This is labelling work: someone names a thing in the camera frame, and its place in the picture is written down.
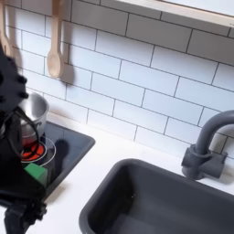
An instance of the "metal pot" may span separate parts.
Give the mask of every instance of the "metal pot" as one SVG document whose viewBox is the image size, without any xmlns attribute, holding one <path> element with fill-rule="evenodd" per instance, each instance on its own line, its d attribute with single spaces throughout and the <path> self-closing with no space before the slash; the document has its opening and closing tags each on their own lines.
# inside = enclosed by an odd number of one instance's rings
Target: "metal pot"
<svg viewBox="0 0 234 234">
<path fill-rule="evenodd" d="M 27 93 L 29 94 L 28 99 L 23 100 L 19 104 L 19 107 L 36 125 L 38 135 L 41 137 L 45 131 L 45 125 L 47 122 L 48 102 L 42 96 L 33 91 L 28 91 Z M 21 120 L 21 129 L 24 146 L 32 144 L 37 140 L 35 131 L 24 120 Z"/>
</svg>

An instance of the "sink basin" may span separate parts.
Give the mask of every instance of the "sink basin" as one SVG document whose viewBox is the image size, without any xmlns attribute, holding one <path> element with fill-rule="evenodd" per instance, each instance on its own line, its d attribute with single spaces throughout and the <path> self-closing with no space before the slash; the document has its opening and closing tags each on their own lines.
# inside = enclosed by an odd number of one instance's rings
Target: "sink basin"
<svg viewBox="0 0 234 234">
<path fill-rule="evenodd" d="M 123 160 L 80 213 L 83 234 L 233 234 L 234 196 Z"/>
</svg>

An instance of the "gray faucet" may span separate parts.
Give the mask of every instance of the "gray faucet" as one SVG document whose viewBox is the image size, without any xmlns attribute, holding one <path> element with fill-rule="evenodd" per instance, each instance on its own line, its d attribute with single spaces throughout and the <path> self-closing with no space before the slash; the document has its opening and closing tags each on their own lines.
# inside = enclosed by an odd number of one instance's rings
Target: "gray faucet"
<svg viewBox="0 0 234 234">
<path fill-rule="evenodd" d="M 205 176 L 221 177 L 228 154 L 218 157 L 212 154 L 208 148 L 216 131 L 229 124 L 234 124 L 234 111 L 219 113 L 207 121 L 197 143 L 186 149 L 182 162 L 182 172 L 186 177 L 194 180 L 202 179 Z"/>
</svg>

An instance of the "black stove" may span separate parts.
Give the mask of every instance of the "black stove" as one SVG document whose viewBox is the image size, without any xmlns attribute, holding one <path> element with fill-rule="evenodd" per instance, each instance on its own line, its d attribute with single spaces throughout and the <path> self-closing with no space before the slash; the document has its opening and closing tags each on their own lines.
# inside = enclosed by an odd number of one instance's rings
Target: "black stove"
<svg viewBox="0 0 234 234">
<path fill-rule="evenodd" d="M 37 153 L 24 159 L 34 146 L 26 148 L 22 164 L 26 167 L 34 163 L 47 168 L 46 199 L 94 144 L 94 139 L 87 135 L 47 122 Z"/>
</svg>

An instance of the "wooden spoon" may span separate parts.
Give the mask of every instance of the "wooden spoon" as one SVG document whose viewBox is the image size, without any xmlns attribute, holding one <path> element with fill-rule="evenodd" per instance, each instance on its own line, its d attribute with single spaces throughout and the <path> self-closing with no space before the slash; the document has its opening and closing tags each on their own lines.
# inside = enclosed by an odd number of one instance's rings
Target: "wooden spoon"
<svg viewBox="0 0 234 234">
<path fill-rule="evenodd" d="M 53 0 L 51 49 L 48 53 L 48 72 L 51 77 L 60 77 L 64 62 L 60 51 L 63 0 Z"/>
<path fill-rule="evenodd" d="M 13 47 L 5 32 L 5 0 L 0 0 L 0 40 L 5 54 L 13 57 Z"/>
</svg>

